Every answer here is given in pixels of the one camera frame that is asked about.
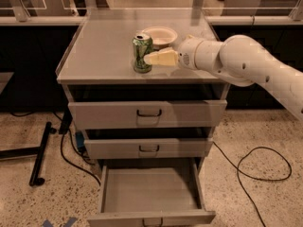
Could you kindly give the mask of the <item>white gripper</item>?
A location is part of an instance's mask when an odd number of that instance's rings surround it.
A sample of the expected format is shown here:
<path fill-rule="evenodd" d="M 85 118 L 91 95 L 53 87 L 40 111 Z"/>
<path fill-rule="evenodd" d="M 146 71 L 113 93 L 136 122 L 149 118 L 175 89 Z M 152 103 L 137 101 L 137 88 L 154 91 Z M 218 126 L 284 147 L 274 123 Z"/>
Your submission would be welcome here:
<path fill-rule="evenodd" d="M 145 55 L 144 62 L 151 65 L 175 66 L 179 61 L 186 69 L 198 70 L 196 52 L 203 41 L 203 38 L 187 36 L 178 46 L 178 55 L 172 47 L 165 47 Z"/>

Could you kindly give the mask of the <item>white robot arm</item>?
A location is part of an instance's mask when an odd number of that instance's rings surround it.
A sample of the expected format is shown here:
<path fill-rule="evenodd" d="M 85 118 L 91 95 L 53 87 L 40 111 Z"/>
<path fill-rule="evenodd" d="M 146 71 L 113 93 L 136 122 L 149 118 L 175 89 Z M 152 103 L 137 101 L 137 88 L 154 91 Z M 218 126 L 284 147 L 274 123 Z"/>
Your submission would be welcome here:
<path fill-rule="evenodd" d="M 303 120 L 303 73 L 276 59 L 248 36 L 235 35 L 223 42 L 187 37 L 176 50 L 168 47 L 152 52 L 144 62 L 203 70 L 240 87 L 256 83 Z"/>

